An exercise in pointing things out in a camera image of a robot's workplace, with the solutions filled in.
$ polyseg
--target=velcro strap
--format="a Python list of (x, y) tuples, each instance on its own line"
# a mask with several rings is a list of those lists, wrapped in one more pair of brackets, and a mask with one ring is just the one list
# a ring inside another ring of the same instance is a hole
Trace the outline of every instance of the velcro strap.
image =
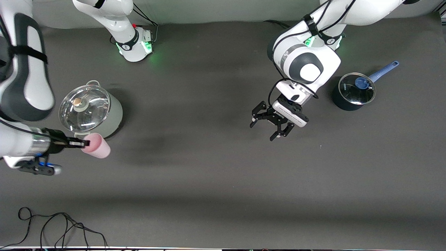
[(309, 14), (306, 14), (304, 16), (304, 21), (307, 24), (308, 29), (311, 32), (311, 36), (316, 36), (317, 34), (319, 34), (318, 27), (316, 26), (313, 18)]
[(101, 8), (102, 5), (104, 4), (105, 0), (98, 0), (98, 2), (93, 6), (95, 8)]
[(23, 46), (23, 45), (13, 46), (9, 49), (9, 51), (13, 55), (29, 55), (33, 58), (40, 59), (45, 64), (48, 64), (48, 57), (45, 54), (43, 54), (40, 51), (37, 51), (29, 46)]

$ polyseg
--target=white pot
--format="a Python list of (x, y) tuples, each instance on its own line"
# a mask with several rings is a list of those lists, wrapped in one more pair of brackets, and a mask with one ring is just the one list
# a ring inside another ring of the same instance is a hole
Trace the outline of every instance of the white pot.
[(92, 80), (65, 97), (59, 118), (75, 137), (99, 133), (106, 138), (118, 129), (122, 121), (122, 106), (98, 81)]

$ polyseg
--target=white robot link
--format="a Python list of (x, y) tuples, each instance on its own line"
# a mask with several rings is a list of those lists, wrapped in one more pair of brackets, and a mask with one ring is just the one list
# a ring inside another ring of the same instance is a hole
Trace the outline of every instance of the white robot link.
[[(335, 53), (346, 25), (370, 25), (401, 4), (420, 0), (322, 0), (322, 4), (296, 25), (274, 37), (267, 54), (282, 75), (271, 89), (268, 105), (260, 102), (252, 110), (252, 128), (258, 120), (266, 119), (277, 126), (270, 137), (286, 137), (297, 125), (304, 127), (309, 121), (302, 106), (338, 69), (341, 59)], [(305, 42), (314, 37), (311, 47)], [(281, 94), (270, 104), (271, 92), (277, 88)]]
[[(132, 0), (79, 0), (76, 7), (103, 24), (135, 62), (152, 50), (150, 32), (134, 28), (125, 17)], [(23, 121), (46, 118), (54, 107), (47, 56), (39, 25), (33, 19), (32, 0), (0, 0), (0, 159), (10, 168), (42, 175), (60, 173), (48, 162), (64, 148), (84, 148), (89, 141), (67, 137), (62, 131), (29, 127)]]

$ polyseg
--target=cup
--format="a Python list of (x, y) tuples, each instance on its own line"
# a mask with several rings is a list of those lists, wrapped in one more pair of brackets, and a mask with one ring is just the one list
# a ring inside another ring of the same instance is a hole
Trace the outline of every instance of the cup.
[(89, 140), (90, 145), (81, 149), (84, 153), (89, 154), (93, 157), (104, 159), (110, 152), (110, 146), (107, 144), (105, 139), (98, 133), (91, 133), (84, 137), (84, 140)]

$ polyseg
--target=gray surface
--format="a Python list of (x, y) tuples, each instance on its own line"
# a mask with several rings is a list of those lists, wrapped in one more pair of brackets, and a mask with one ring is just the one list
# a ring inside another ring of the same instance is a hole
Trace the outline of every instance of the gray surface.
[[(19, 207), (66, 211), (114, 246), (444, 250), (446, 48), (439, 16), (348, 27), (337, 76), (399, 60), (376, 99), (345, 112), (333, 83), (287, 138), (249, 129), (279, 78), (268, 23), (164, 25), (155, 53), (128, 63), (105, 29), (45, 31), (57, 104), (96, 79), (121, 100), (112, 154), (52, 156), (55, 177), (0, 163), (0, 243), (22, 238)], [(57, 112), (39, 123), (61, 129)], [(38, 245), (36, 220), (25, 245)], [(53, 243), (64, 221), (47, 231)], [(91, 236), (91, 245), (101, 245)], [(70, 245), (83, 245), (81, 234)]]
[[(133, 0), (143, 12), (159, 24), (190, 24), (217, 21), (296, 20), (319, 6), (319, 0)], [(415, 17), (433, 11), (442, 0), (421, 0), (402, 4), (388, 18)], [(79, 12), (70, 0), (34, 0), (33, 15), (41, 25), (74, 29), (102, 27)], [(136, 13), (131, 22), (148, 24)]]

